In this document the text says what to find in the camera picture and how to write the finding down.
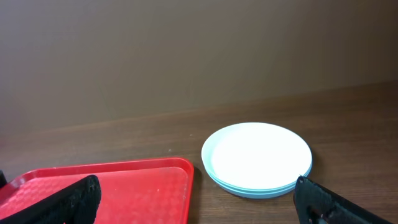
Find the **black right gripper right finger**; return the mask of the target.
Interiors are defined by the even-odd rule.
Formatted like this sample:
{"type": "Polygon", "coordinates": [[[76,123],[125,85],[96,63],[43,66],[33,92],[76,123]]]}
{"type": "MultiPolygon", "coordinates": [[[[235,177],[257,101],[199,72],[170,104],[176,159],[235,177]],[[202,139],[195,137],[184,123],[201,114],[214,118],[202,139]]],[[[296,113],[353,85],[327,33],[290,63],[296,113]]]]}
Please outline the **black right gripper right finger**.
{"type": "Polygon", "coordinates": [[[300,224],[391,224],[304,176],[296,181],[293,201],[300,224]]]}

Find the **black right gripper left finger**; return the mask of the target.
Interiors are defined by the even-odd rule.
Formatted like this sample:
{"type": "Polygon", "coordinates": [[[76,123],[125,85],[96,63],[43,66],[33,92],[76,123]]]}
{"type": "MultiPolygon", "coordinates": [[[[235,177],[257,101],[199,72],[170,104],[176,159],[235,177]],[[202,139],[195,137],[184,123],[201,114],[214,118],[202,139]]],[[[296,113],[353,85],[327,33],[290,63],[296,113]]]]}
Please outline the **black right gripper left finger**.
{"type": "Polygon", "coordinates": [[[1,224],[94,224],[101,201],[95,175],[65,187],[43,200],[1,220],[1,224]]]}

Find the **light blue plate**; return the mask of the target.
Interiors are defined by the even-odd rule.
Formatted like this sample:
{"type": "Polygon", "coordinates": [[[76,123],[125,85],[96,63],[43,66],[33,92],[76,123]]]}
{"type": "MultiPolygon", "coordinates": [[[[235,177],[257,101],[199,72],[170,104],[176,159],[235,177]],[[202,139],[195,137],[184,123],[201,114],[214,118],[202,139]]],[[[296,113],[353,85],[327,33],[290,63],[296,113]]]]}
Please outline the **light blue plate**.
{"type": "Polygon", "coordinates": [[[265,199],[285,195],[295,188],[294,178],[300,176],[292,169],[285,170],[283,167],[273,167],[272,165],[253,165],[246,166],[237,171],[238,177],[234,182],[221,180],[213,171],[210,162],[203,161],[207,174],[225,191],[244,198],[265,199]]]}
{"type": "Polygon", "coordinates": [[[282,195],[285,195],[291,191],[296,186],[296,183],[291,183],[287,187],[282,187],[281,190],[271,190],[271,191],[260,191],[260,192],[245,192],[244,190],[233,189],[232,187],[228,187],[226,184],[221,183],[216,177],[210,175],[210,178],[214,180],[223,190],[231,193],[233,195],[243,197],[243,198],[251,198],[251,199],[268,199],[275,198],[282,195]]]}

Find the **white plate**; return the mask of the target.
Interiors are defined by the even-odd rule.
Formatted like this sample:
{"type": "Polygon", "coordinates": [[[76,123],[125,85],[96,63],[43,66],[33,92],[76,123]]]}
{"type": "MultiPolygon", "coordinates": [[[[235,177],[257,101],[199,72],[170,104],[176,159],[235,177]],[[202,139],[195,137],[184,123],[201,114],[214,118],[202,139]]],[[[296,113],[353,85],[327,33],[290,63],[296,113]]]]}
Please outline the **white plate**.
{"type": "Polygon", "coordinates": [[[269,123],[238,123],[217,130],[201,149],[203,165],[222,183],[245,190],[280,189],[312,166],[309,145],[269,123]]]}

